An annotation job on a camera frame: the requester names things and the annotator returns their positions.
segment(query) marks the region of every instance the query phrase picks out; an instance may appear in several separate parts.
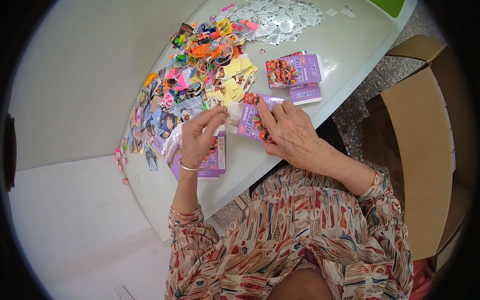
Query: woman's hand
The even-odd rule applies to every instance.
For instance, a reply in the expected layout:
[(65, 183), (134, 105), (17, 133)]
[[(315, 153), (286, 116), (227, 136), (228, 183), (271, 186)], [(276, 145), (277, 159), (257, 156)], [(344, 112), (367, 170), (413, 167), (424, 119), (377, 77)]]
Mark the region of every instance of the woman's hand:
[(208, 149), (212, 147), (215, 130), (225, 123), (226, 117), (225, 107), (218, 106), (202, 111), (201, 114), (182, 125), (182, 165), (192, 169), (200, 167)]
[(295, 167), (319, 172), (319, 162), (326, 159), (330, 145), (318, 137), (308, 114), (291, 101), (275, 104), (273, 115), (265, 102), (260, 102), (257, 108), (276, 143), (263, 144), (267, 154), (283, 158)]

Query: terrazzo floor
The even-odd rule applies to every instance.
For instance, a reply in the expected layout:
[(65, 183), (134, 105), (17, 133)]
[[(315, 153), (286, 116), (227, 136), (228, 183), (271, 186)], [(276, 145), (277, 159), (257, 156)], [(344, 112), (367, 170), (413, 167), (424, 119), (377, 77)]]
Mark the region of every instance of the terrazzo floor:
[[(435, 25), (433, 18), (422, 2), (417, 4), (412, 16), (391, 48), (417, 34), (442, 39), (440, 30)], [(344, 103), (332, 114), (332, 119), (338, 128), (338, 132), (342, 136), (349, 157), (388, 175), (388, 170), (386, 168), (375, 166), (363, 160), (363, 148), (361, 143), (363, 134), (361, 132), (360, 123), (365, 117), (369, 116), (365, 107), (365, 102), (378, 95), (386, 88), (399, 82), (421, 65), (422, 62), (415, 59), (383, 57), (357, 89), (355, 89)], [(251, 202), (248, 190), (241, 193), (239, 197), (247, 205)], [(239, 206), (234, 201), (231, 201), (215, 213), (212, 218), (223, 230), (225, 230), (228, 228), (232, 220), (237, 217), (240, 211)]]

